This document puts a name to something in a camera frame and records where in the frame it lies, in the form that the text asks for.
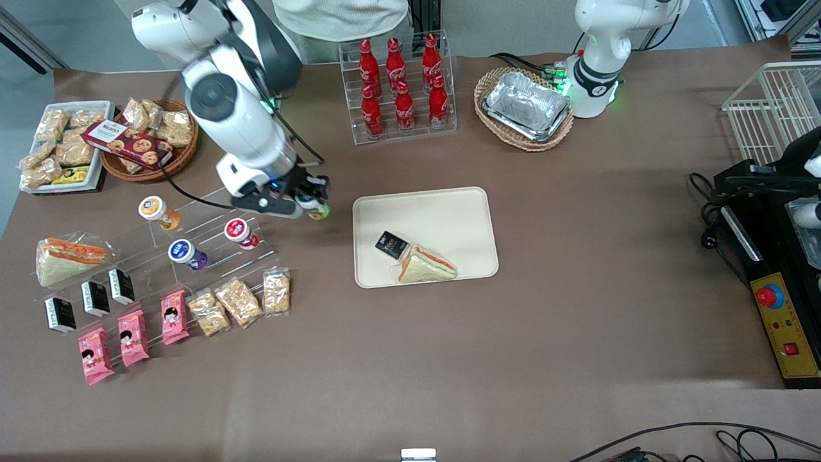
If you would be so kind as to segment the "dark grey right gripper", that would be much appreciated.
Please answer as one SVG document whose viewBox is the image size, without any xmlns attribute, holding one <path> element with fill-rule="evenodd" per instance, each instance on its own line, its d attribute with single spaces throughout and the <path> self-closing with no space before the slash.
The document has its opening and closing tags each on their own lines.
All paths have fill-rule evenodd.
<svg viewBox="0 0 821 462">
<path fill-rule="evenodd" d="M 328 176 L 310 176 L 310 195 L 317 201 L 328 201 L 330 178 Z M 293 196 L 287 192 L 279 192 L 270 188 L 261 191 L 254 190 L 246 195 L 230 196 L 232 207 L 247 213 L 263 214 L 275 218 L 295 219 L 295 202 L 308 213 L 311 209 L 311 196 L 302 192 L 295 192 Z"/>
</svg>

